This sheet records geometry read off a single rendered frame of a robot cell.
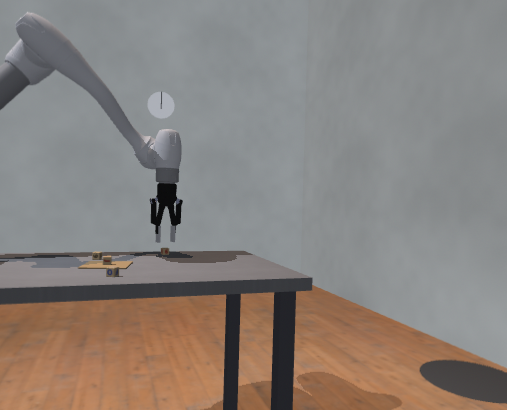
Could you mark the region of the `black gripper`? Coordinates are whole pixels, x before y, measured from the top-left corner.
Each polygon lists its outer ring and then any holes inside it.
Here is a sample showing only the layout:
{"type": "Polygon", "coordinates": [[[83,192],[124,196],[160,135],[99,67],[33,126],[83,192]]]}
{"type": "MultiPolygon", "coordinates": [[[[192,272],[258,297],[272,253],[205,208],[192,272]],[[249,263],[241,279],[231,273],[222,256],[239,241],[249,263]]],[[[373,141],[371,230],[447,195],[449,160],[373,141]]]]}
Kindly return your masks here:
{"type": "Polygon", "coordinates": [[[170,242],[175,242],[176,226],[181,223],[181,205],[183,200],[180,200],[176,196],[177,185],[158,183],[157,184],[157,196],[156,198],[150,199],[151,203],[151,224],[155,225],[156,242],[161,242],[161,220],[165,207],[169,209],[169,215],[171,220],[170,230],[170,242]],[[159,209],[157,213],[157,201],[159,202],[159,209]],[[174,203],[176,201],[176,215],[174,211],[174,203]],[[157,218],[156,218],[157,214],[157,218]]]}

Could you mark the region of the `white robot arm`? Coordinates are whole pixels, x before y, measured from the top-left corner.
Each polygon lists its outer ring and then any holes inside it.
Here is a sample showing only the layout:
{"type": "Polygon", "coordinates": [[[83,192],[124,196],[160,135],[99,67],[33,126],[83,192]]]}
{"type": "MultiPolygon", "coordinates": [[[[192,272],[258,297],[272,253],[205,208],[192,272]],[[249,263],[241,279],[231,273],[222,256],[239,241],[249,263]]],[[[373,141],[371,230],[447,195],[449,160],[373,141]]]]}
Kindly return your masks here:
{"type": "Polygon", "coordinates": [[[131,125],[111,91],[81,53],[53,24],[27,12],[15,25],[21,39],[0,66],[0,110],[28,85],[38,84],[57,70],[96,99],[132,145],[140,164],[156,169],[156,182],[179,182],[182,148],[177,131],[159,130],[156,139],[143,136],[131,125]]]}

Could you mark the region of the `peach flat mat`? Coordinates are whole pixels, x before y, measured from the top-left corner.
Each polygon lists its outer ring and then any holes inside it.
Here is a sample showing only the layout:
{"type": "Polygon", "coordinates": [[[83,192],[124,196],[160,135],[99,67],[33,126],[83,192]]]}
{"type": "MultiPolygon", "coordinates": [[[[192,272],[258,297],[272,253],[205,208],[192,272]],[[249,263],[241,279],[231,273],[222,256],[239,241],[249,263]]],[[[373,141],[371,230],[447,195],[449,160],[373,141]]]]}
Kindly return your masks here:
{"type": "Polygon", "coordinates": [[[111,265],[103,265],[103,261],[89,261],[82,266],[78,267],[78,269],[106,269],[106,267],[116,266],[119,269],[128,268],[133,261],[112,261],[111,265]]]}

